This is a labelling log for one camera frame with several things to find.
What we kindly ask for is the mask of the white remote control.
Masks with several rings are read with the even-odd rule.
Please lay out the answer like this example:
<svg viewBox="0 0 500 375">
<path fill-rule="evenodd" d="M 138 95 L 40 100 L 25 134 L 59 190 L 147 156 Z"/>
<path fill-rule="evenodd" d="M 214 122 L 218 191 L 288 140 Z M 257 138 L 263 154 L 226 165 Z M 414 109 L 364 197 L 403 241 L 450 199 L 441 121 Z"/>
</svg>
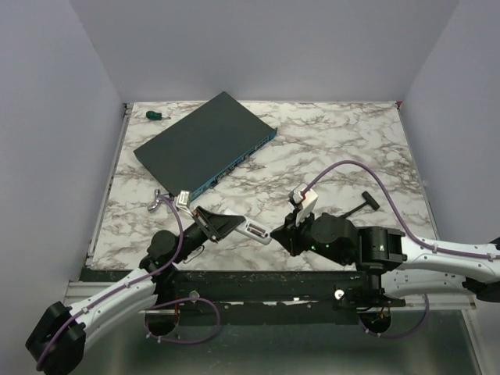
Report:
<svg viewBox="0 0 500 375">
<path fill-rule="evenodd" d="M 225 209 L 223 213 L 228 216 L 243 216 L 245 219 L 232 230 L 232 233 L 239 233 L 262 245 L 268 245 L 272 241 L 270 236 L 271 230 L 265 225 L 231 209 Z"/>
</svg>

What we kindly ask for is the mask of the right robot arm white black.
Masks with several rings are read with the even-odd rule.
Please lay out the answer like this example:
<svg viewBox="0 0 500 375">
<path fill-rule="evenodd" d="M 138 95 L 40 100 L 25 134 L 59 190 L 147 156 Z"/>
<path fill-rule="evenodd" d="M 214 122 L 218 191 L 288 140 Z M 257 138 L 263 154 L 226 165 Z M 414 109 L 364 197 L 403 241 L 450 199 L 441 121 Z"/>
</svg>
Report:
<svg viewBox="0 0 500 375">
<path fill-rule="evenodd" d="M 368 281 L 359 287 L 370 306 L 411 294 L 473 294 L 483 302 L 499 300 L 499 243 L 470 245 L 412 239 L 400 230 L 356 227 L 324 213 L 297 223 L 295 215 L 270 236 L 291 255 L 312 251 L 341 266 L 353 265 Z"/>
</svg>

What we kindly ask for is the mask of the AAA battery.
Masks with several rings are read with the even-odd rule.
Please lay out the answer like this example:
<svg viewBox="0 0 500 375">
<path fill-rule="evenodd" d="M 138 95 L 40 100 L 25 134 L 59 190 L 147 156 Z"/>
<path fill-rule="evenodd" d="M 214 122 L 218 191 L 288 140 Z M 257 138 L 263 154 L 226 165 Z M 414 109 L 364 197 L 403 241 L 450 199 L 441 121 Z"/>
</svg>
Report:
<svg viewBox="0 0 500 375">
<path fill-rule="evenodd" d="M 252 223 L 250 223 L 247 226 L 247 232 L 249 232 L 249 233 L 251 233 L 259 238 L 267 238 L 268 237 L 268 234 L 263 227 L 256 226 Z"/>
</svg>

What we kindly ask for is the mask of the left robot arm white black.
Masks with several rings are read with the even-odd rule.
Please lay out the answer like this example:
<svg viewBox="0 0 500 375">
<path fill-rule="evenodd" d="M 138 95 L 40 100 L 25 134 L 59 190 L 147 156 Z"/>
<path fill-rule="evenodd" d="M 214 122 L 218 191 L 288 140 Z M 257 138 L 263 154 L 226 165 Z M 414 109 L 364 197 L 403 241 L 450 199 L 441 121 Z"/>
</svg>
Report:
<svg viewBox="0 0 500 375">
<path fill-rule="evenodd" d="M 68 374 L 84 356 L 86 348 L 128 316 L 143 309 L 166 308 L 173 289 L 162 281 L 206 241 L 224 239 L 246 221 L 241 215 L 216 214 L 202 207 L 195 210 L 194 222 L 178 234 L 157 232 L 140 266 L 96 295 L 66 306 L 51 304 L 26 341 L 45 374 Z"/>
</svg>

